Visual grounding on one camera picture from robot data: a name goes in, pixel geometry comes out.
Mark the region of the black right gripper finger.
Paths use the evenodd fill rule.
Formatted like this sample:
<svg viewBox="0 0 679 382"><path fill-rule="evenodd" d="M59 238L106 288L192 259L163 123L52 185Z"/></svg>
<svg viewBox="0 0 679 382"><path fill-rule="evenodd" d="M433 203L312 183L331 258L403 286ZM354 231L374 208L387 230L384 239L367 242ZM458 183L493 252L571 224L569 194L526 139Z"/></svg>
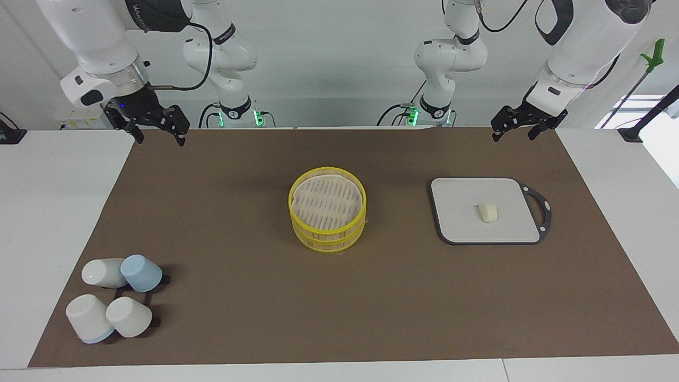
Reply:
<svg viewBox="0 0 679 382"><path fill-rule="evenodd" d="M126 120L114 107L105 107L105 117L108 119L113 129L128 133L138 144L143 143L145 136L141 132L141 129L138 128L136 121Z"/></svg>
<svg viewBox="0 0 679 382"><path fill-rule="evenodd" d="M179 106L161 109L159 129L172 135L177 145L185 145L185 135L187 135L189 128L189 120Z"/></svg>

